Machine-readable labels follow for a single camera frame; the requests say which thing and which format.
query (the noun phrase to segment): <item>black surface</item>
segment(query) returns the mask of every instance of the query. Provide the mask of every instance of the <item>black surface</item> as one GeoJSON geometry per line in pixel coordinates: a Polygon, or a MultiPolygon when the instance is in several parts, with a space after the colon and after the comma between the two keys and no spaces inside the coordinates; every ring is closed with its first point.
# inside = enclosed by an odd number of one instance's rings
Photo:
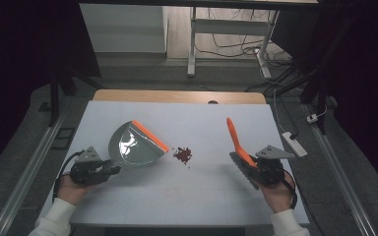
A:
{"type": "Polygon", "coordinates": [[[336,118],[378,172],[378,2],[369,1],[359,14],[329,77],[336,118]]]}
{"type": "Polygon", "coordinates": [[[0,153],[23,120],[32,91],[67,66],[100,76],[79,4],[0,1],[0,153]]]}

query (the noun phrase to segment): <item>orange brush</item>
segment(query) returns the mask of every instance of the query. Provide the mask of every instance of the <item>orange brush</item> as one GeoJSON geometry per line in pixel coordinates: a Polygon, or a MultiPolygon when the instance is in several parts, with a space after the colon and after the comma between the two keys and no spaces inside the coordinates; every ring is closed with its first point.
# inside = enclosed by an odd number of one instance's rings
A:
{"type": "Polygon", "coordinates": [[[250,157],[250,155],[245,151],[245,149],[240,145],[238,140],[237,132],[235,131],[235,127],[232,124],[230,118],[226,118],[226,125],[228,126],[229,133],[231,134],[232,142],[234,143],[235,152],[250,166],[257,168],[256,162],[250,157]]]}

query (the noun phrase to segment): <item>black cable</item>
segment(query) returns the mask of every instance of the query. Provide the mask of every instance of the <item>black cable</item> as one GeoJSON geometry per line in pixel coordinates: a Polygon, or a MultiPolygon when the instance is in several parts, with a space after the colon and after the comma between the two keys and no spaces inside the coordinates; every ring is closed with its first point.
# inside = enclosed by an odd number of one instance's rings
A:
{"type": "Polygon", "coordinates": [[[279,75],[276,79],[274,79],[272,82],[273,84],[271,86],[269,86],[268,88],[266,88],[264,91],[263,91],[263,95],[264,96],[269,96],[271,95],[272,91],[281,85],[281,83],[290,75],[293,73],[293,71],[295,71],[296,69],[293,67],[293,66],[289,66],[286,70],[283,71],[283,73],[281,75],[279,75]]]}
{"type": "Polygon", "coordinates": [[[295,191],[296,184],[294,182],[293,177],[290,175],[289,172],[284,170],[284,173],[287,173],[293,181],[294,186],[292,187],[285,179],[281,180],[281,182],[289,189],[290,194],[292,195],[292,201],[290,202],[290,208],[294,209],[296,207],[296,204],[297,204],[297,194],[296,194],[296,191],[295,191]]]}
{"type": "Polygon", "coordinates": [[[203,51],[203,50],[200,50],[196,44],[195,44],[195,48],[196,50],[200,51],[200,52],[204,52],[204,53],[210,53],[210,54],[214,54],[214,55],[218,55],[218,56],[222,56],[222,57],[238,57],[238,56],[243,56],[244,53],[240,53],[240,54],[236,54],[236,55],[223,55],[223,54],[219,54],[219,53],[216,53],[216,52],[212,52],[212,51],[203,51]]]}
{"type": "Polygon", "coordinates": [[[57,198],[57,192],[59,190],[59,187],[60,187],[60,180],[61,180],[61,177],[63,176],[63,173],[64,173],[64,169],[66,168],[67,164],[75,157],[75,156],[79,156],[81,155],[82,153],[84,152],[84,150],[81,150],[81,151],[78,151],[78,152],[75,152],[73,153],[71,156],[69,156],[69,158],[67,158],[67,160],[63,163],[63,166],[61,167],[60,169],[60,172],[57,176],[57,179],[54,181],[54,187],[53,187],[53,197],[52,197],[52,202],[54,203],[54,199],[57,198]]]}
{"type": "Polygon", "coordinates": [[[281,97],[281,102],[282,102],[282,105],[283,105],[284,110],[285,110],[286,113],[287,113],[287,116],[289,117],[290,122],[293,124],[293,126],[294,126],[294,128],[295,128],[295,130],[296,130],[296,133],[294,133],[294,134],[292,134],[292,135],[290,136],[290,139],[293,140],[293,139],[296,138],[296,136],[299,135],[300,131],[299,131],[299,128],[297,128],[296,124],[294,123],[294,120],[292,119],[292,117],[291,117],[291,115],[290,115],[290,112],[287,110],[287,108],[286,108],[286,106],[285,106],[285,104],[284,104],[284,100],[282,99],[282,97],[281,97]]]}
{"type": "MultiPolygon", "coordinates": [[[[282,77],[282,76],[284,76],[284,74],[285,73],[287,73],[289,70],[290,70],[290,68],[291,68],[291,66],[289,67],[289,68],[287,68],[286,70],[284,70],[277,78],[275,78],[275,80],[277,80],[278,78],[280,78],[280,77],[282,77]]],[[[258,88],[258,87],[261,87],[261,86],[264,86],[264,85],[267,85],[267,84],[270,84],[271,82],[273,82],[273,81],[267,81],[267,82],[264,82],[264,83],[261,83],[261,84],[259,84],[259,85],[255,85],[255,86],[251,86],[251,87],[248,87],[246,90],[245,90],[245,92],[249,92],[250,91],[250,89],[254,89],[254,88],[258,88]]]]}
{"type": "Polygon", "coordinates": [[[255,17],[255,18],[261,18],[261,17],[263,17],[264,15],[266,15],[266,13],[269,12],[269,10],[266,10],[265,13],[263,13],[262,15],[256,17],[256,15],[254,14],[254,11],[255,11],[255,10],[253,10],[253,17],[255,17]]]}

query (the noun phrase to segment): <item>cable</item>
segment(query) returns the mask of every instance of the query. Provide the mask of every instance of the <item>cable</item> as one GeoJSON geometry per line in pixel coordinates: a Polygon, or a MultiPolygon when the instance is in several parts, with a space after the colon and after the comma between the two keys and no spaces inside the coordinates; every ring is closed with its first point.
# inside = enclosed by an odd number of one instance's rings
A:
{"type": "Polygon", "coordinates": [[[238,57],[238,56],[243,56],[244,53],[241,53],[241,54],[236,54],[236,55],[223,55],[223,54],[219,54],[219,53],[216,53],[216,52],[212,52],[212,51],[203,51],[203,50],[200,50],[196,44],[195,44],[195,48],[196,50],[200,51],[200,52],[204,52],[204,53],[210,53],[210,54],[214,54],[214,55],[218,55],[218,56],[222,56],[222,57],[238,57]]]}
{"type": "Polygon", "coordinates": [[[290,194],[292,195],[292,201],[290,203],[290,208],[295,208],[296,203],[297,203],[297,194],[296,194],[296,191],[295,191],[296,184],[295,184],[295,181],[294,181],[293,177],[291,176],[291,174],[289,172],[287,172],[285,169],[284,169],[284,173],[288,174],[293,181],[293,187],[292,187],[285,179],[281,180],[281,182],[289,189],[290,194]]]}
{"type": "Polygon", "coordinates": [[[277,83],[277,82],[271,82],[271,81],[266,80],[264,75],[263,75],[262,68],[260,68],[260,76],[262,77],[263,81],[265,81],[267,83],[274,84],[274,85],[280,85],[280,86],[286,86],[285,84],[281,84],[281,83],[277,83]]]}
{"type": "Polygon", "coordinates": [[[57,192],[59,190],[59,187],[60,187],[60,180],[61,180],[61,177],[63,176],[63,173],[64,173],[64,169],[66,168],[67,164],[73,159],[73,157],[75,156],[79,156],[81,155],[82,153],[84,152],[84,150],[81,150],[81,151],[78,151],[78,152],[75,152],[73,153],[71,156],[69,156],[69,158],[67,158],[67,160],[63,163],[63,166],[61,167],[60,169],[60,172],[57,176],[57,179],[54,181],[54,187],[53,187],[53,197],[52,197],[52,202],[54,203],[54,199],[57,198],[57,192]]]}
{"type": "Polygon", "coordinates": [[[324,115],[326,112],[327,112],[327,105],[325,106],[325,111],[323,113],[317,115],[317,117],[320,117],[320,116],[324,115]]]}
{"type": "Polygon", "coordinates": [[[281,102],[282,102],[282,105],[283,105],[284,110],[285,110],[286,113],[287,113],[287,116],[289,117],[290,123],[293,124],[293,126],[294,126],[294,128],[295,128],[295,130],[296,130],[296,133],[294,133],[294,134],[292,134],[292,135],[290,136],[290,138],[293,140],[293,139],[296,138],[296,136],[299,135],[300,130],[299,130],[299,128],[296,126],[296,123],[294,122],[293,118],[291,117],[290,112],[287,110],[286,105],[284,104],[284,100],[282,99],[282,97],[281,97],[281,102]]]}
{"type": "Polygon", "coordinates": [[[254,11],[255,11],[255,10],[253,10],[253,17],[254,17],[254,18],[261,18],[261,17],[263,17],[264,15],[266,15],[266,13],[269,12],[269,10],[266,10],[262,15],[256,17],[256,15],[254,15],[254,11]]]}
{"type": "Polygon", "coordinates": [[[275,113],[276,113],[276,118],[278,119],[278,125],[279,125],[279,127],[281,127],[281,129],[285,133],[284,127],[282,127],[281,121],[279,121],[278,109],[276,108],[276,90],[274,92],[273,104],[275,106],[275,113]]]}
{"type": "MultiPolygon", "coordinates": [[[[285,104],[284,104],[284,100],[283,100],[282,98],[281,98],[281,102],[282,102],[282,105],[283,105],[284,110],[285,110],[286,113],[287,113],[287,116],[289,117],[290,123],[294,126],[294,129],[296,130],[296,133],[294,133],[294,134],[292,134],[292,135],[290,136],[290,138],[293,140],[293,139],[295,139],[295,138],[299,135],[300,130],[299,130],[299,128],[296,126],[295,122],[293,121],[293,119],[292,119],[292,117],[291,117],[289,111],[287,110],[287,108],[286,108],[286,106],[285,106],[285,104]]],[[[279,127],[281,127],[282,131],[283,131],[284,133],[286,133],[286,130],[282,127],[282,125],[281,125],[281,121],[279,120],[279,113],[278,113],[278,109],[277,109],[277,107],[276,107],[276,89],[275,89],[274,92],[273,92],[273,104],[274,104],[274,106],[275,106],[275,113],[276,113],[276,118],[277,118],[277,120],[278,120],[278,125],[279,125],[279,127]]]]}

